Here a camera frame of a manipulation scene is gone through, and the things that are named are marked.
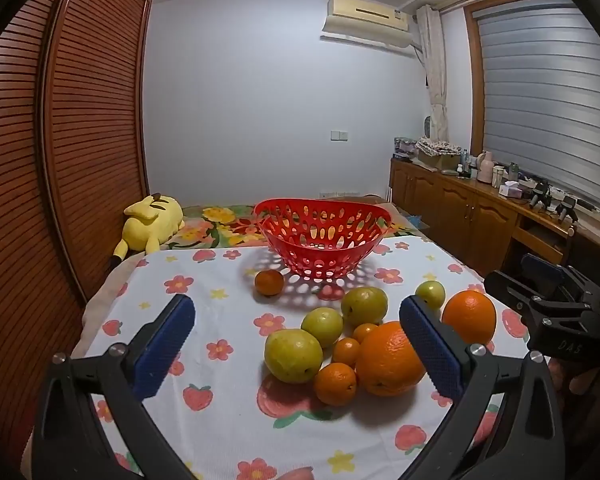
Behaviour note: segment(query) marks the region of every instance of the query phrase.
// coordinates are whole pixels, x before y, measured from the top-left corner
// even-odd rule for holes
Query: yellow plush toy
[[[130,205],[125,209],[125,215],[129,218],[122,228],[122,240],[113,251],[113,267],[125,259],[129,249],[155,253],[160,250],[160,244],[184,226],[180,205],[160,193]]]

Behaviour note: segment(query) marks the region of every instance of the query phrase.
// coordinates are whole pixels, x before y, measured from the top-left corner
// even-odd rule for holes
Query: window
[[[472,19],[484,73],[482,148],[600,205],[596,32],[571,0],[509,2]]]

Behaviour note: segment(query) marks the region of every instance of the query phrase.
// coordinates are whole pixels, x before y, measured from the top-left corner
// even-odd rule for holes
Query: tangerine
[[[344,406],[356,396],[358,381],[353,368],[344,363],[326,365],[314,377],[315,395],[329,406]]]
[[[263,296],[275,296],[282,292],[285,277],[275,269],[261,270],[254,280],[256,290]]]
[[[360,343],[352,337],[340,339],[333,347],[332,363],[344,363],[353,368],[360,352]]]
[[[446,302],[442,322],[451,325],[468,345],[487,345],[496,331],[496,308],[477,290],[463,290]]]
[[[384,323],[369,333],[356,360],[360,385],[381,397],[399,395],[424,377],[424,365],[404,335],[399,321]]]
[[[362,342],[365,340],[365,337],[376,328],[378,328],[378,326],[374,325],[373,323],[363,323],[362,325],[356,327],[356,329],[353,331],[353,339],[362,344]]]

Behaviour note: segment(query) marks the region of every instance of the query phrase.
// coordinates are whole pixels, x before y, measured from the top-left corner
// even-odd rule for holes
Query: green fruit
[[[388,305],[387,296],[381,288],[359,286],[344,295],[340,307],[344,319],[356,327],[363,323],[380,323],[386,316]]]
[[[418,285],[416,296],[422,298],[431,310],[438,310],[445,304],[445,287],[440,282],[424,282]]]
[[[269,334],[264,343],[264,362],[283,383],[305,383],[313,379],[322,366],[322,348],[305,330],[277,330]]]
[[[342,334],[342,325],[342,316],[337,310],[320,307],[304,316],[300,328],[314,336],[322,348],[327,348],[334,344]]]

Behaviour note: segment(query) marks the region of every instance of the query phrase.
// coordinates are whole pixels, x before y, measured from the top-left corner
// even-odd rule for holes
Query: red plastic basket
[[[254,209],[269,245],[292,272],[339,278],[380,243],[391,215],[371,204],[273,198]]]

